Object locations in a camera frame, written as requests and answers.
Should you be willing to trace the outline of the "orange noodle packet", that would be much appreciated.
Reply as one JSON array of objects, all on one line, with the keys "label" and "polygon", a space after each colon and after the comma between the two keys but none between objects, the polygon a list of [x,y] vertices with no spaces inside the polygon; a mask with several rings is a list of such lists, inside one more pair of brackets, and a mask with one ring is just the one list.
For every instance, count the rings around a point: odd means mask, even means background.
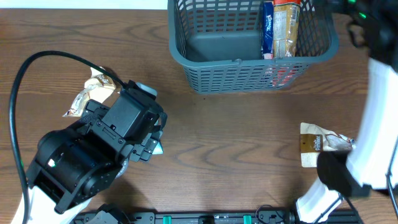
[{"label": "orange noodle packet", "polygon": [[299,15],[300,0],[274,0],[273,51],[275,58],[295,56]]}]

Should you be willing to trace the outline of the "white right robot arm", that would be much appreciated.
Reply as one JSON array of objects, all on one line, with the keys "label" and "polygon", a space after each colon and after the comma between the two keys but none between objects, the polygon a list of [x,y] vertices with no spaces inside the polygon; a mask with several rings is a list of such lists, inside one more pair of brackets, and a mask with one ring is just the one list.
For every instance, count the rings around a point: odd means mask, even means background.
[{"label": "white right robot arm", "polygon": [[336,214],[342,201],[367,197],[371,190],[386,191],[397,208],[397,1],[315,1],[316,7],[346,14],[349,25],[363,30],[368,48],[368,96],[359,128],[356,148],[350,151],[321,152],[318,177],[300,197],[286,223],[325,223],[330,217],[347,222]]}]

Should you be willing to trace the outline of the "beige dried mushroom bag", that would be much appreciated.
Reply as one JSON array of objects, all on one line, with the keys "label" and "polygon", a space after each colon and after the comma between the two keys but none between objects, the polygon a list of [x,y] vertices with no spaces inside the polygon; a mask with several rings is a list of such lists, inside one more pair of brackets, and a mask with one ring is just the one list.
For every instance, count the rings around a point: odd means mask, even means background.
[{"label": "beige dried mushroom bag", "polygon": [[356,148],[356,140],[336,134],[316,124],[300,123],[300,156],[304,168],[317,166],[319,153],[323,151],[346,151]]}]

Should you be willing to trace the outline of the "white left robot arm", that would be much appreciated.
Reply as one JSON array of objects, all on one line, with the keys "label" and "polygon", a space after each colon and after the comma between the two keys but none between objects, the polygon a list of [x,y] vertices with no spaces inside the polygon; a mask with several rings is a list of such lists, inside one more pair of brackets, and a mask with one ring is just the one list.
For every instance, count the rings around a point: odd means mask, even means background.
[{"label": "white left robot arm", "polygon": [[78,121],[43,136],[13,223],[70,223],[129,162],[160,151],[167,114],[156,98],[154,89],[129,81],[112,106],[90,99]]}]

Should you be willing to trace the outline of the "blue tissue pack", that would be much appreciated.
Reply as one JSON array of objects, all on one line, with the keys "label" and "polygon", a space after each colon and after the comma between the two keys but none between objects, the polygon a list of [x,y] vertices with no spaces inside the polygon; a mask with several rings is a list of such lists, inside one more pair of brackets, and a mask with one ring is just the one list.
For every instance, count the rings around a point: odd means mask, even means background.
[{"label": "blue tissue pack", "polygon": [[274,5],[272,1],[264,2],[262,5],[262,57],[273,59],[273,21]]}]

